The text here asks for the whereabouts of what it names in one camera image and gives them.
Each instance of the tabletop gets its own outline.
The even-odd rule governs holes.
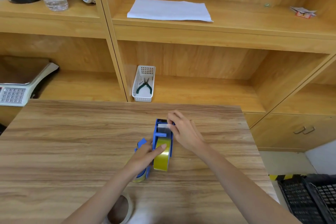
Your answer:
[[[30,100],[0,136],[0,223],[60,223],[179,109],[204,139],[276,199],[237,106]],[[129,223],[246,223],[215,175],[174,142],[168,172],[125,189]]]

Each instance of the digital scale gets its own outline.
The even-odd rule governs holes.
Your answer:
[[[58,69],[44,58],[0,56],[0,105],[25,106]]]

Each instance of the person's right arm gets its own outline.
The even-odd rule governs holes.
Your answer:
[[[215,173],[225,192],[249,224],[301,224],[218,151],[211,148],[193,121],[179,111],[169,112],[167,120],[176,140],[199,156]]]

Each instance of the white plastic basket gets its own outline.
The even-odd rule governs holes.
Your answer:
[[[140,87],[145,79],[152,88],[152,94],[147,86],[140,89],[137,94],[137,89]],[[151,102],[154,93],[154,80],[155,80],[155,66],[138,66],[132,87],[132,97],[136,102]]]

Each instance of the yellow and black hazard tape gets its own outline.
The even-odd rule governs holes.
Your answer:
[[[283,181],[287,179],[292,179],[300,176],[305,176],[306,174],[300,175],[268,175],[271,181]]]

